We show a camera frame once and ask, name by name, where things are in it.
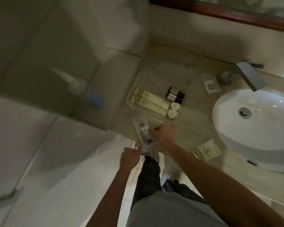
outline person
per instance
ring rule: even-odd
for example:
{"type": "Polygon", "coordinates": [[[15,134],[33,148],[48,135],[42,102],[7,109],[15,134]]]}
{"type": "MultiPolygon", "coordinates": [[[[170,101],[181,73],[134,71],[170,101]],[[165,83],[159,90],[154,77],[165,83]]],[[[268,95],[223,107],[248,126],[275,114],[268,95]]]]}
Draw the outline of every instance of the person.
{"type": "MultiPolygon", "coordinates": [[[[282,226],[284,218],[224,172],[188,153],[174,141],[172,128],[163,124],[149,130],[184,171],[200,197],[186,185],[167,180],[160,185],[160,167],[145,157],[137,180],[127,227],[155,226],[282,226]]],[[[116,227],[125,186],[131,170],[140,160],[138,150],[125,148],[120,168],[87,227],[116,227]]]]}

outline dark pants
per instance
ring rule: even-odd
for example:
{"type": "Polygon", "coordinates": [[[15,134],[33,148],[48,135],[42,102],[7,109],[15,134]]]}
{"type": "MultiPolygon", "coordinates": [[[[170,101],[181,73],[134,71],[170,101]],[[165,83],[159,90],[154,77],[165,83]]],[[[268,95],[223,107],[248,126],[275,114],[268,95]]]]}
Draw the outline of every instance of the dark pants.
{"type": "MultiPolygon", "coordinates": [[[[166,180],[162,188],[167,192],[175,192],[184,198],[207,204],[207,202],[189,189],[185,184],[179,184],[177,181],[166,180]]],[[[153,195],[157,191],[162,191],[160,184],[160,167],[159,164],[149,156],[145,156],[141,173],[138,177],[135,194],[131,208],[139,200],[153,195]]]]}

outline hand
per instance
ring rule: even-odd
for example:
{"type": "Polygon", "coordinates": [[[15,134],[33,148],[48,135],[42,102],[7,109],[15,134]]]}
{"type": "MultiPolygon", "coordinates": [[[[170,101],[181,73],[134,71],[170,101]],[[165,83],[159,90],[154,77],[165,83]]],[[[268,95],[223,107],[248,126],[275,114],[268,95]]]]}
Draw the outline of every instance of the hand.
{"type": "Polygon", "coordinates": [[[154,140],[163,146],[175,142],[173,129],[168,124],[162,124],[155,129],[149,129],[148,131],[154,140]]]}
{"type": "Polygon", "coordinates": [[[124,148],[124,152],[121,154],[120,169],[121,171],[131,172],[131,170],[139,163],[143,146],[140,145],[139,149],[124,148]]]}

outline round soap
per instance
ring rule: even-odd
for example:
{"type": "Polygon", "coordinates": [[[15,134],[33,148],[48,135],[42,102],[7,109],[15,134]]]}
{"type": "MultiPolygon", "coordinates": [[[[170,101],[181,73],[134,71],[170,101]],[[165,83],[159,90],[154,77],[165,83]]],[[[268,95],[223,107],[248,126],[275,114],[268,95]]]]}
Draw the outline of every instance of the round soap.
{"type": "Polygon", "coordinates": [[[176,111],[176,110],[178,110],[180,108],[180,104],[176,103],[176,102],[172,102],[170,107],[171,107],[172,110],[176,111]]]}
{"type": "Polygon", "coordinates": [[[171,119],[175,118],[177,116],[177,114],[178,113],[175,110],[172,110],[172,109],[168,110],[168,112],[167,112],[168,117],[170,117],[171,119]]]}

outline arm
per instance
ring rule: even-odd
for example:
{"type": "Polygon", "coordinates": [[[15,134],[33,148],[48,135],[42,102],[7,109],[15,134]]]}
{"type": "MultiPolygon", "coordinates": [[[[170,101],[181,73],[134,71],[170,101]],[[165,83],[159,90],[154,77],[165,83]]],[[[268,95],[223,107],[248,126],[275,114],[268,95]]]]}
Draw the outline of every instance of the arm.
{"type": "Polygon", "coordinates": [[[181,167],[216,214],[229,226],[284,226],[284,218],[224,172],[196,159],[174,143],[163,124],[149,132],[181,167]]]}
{"type": "Polygon", "coordinates": [[[124,148],[120,168],[86,227],[117,227],[122,199],[131,170],[138,164],[143,147],[124,148]]]}

